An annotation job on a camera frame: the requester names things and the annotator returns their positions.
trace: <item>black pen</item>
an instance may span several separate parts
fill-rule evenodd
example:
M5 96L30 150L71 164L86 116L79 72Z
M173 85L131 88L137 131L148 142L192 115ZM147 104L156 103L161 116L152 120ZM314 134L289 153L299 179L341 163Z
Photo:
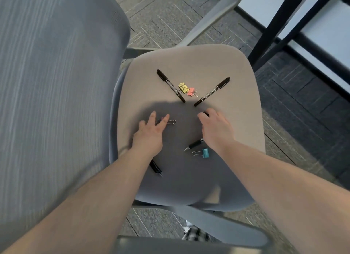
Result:
M209 117L208 112L203 111L203 113ZM192 148L194 148L194 147L196 147L196 146L199 146L202 142L204 142L204 139L203 139L203 138L200 139L200 140L198 140L198 141L195 141L194 143L191 143L189 146L187 146L187 148L185 149L185 151L187 151L187 150L189 150L189 149L192 149Z
M157 166L157 164L153 161L153 159L150 162L150 167L153 169L154 172L158 173L161 177L162 175L162 171L160 170L160 168Z
M161 70L157 70L158 76L163 80L163 82L166 82L170 88L175 92L175 94L181 99L182 102L186 102L186 100L180 95L180 92L174 87L174 85L169 81L169 79L162 73Z
M212 95L215 91L223 88L228 82L230 81L230 77L227 77L225 80L223 80L220 84L218 84L217 86L214 87L214 89L212 91L210 91L209 93L207 93L204 97L202 97L201 99L199 99L194 106L198 106L199 103L203 102L205 99L207 99L210 95Z

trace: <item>black metal bar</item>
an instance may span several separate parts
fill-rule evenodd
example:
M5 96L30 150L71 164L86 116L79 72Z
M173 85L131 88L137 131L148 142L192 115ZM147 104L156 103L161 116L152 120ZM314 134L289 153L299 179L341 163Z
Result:
M325 52L318 45L313 43L303 34L299 33L294 38L294 41L308 51L312 56L322 62L326 67L333 71L336 75L350 84L350 70L337 61L334 57Z
M284 28L298 6L303 0L284 0L281 7L269 23L268 27L258 40L252 52L248 56L248 61L253 67L258 59L266 52L273 43L275 37Z
M256 72L269 59L287 45L302 29L303 27L329 2L330 0L318 0L313 7L304 15L303 18L295 25L295 27L282 39L277 45L270 49L264 56L262 56L253 66L253 71Z

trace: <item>plaid fabric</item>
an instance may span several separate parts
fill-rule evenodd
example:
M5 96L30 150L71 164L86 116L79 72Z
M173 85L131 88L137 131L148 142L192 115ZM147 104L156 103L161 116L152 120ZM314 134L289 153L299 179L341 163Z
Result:
M210 241L209 234L199 229L198 227L192 225L190 226L187 233L183 236L182 240L191 240L199 242L208 242Z

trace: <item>beige seat surface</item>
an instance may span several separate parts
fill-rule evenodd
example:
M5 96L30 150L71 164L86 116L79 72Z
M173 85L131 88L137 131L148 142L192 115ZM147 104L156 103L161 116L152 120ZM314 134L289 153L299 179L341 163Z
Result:
M199 97L182 94L183 103L156 71L160 69L175 87L184 82ZM226 77L230 82L204 102L193 104ZM184 149L202 137L197 114L208 107L221 110L232 123L236 139L265 152L261 106L255 76L247 58L227 45L175 47L146 53L131 63L122 85L117 123L118 153L131 147L138 122L152 110L157 118L167 113L176 124L163 134L163 149L154 160L163 177L149 168L137 200L159 205L190 205L219 211L240 210L253 202L247 190L211 149L209 158L192 156L205 143Z

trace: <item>teal binder clip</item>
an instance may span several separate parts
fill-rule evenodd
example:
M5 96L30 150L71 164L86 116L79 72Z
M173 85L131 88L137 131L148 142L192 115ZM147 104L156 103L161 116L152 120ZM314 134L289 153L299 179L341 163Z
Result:
M193 156L200 155L200 156L203 156L203 158L208 158L209 157L209 150L208 150L208 148L204 148L204 149L202 149L202 151L198 151L198 152L193 151L192 155Z

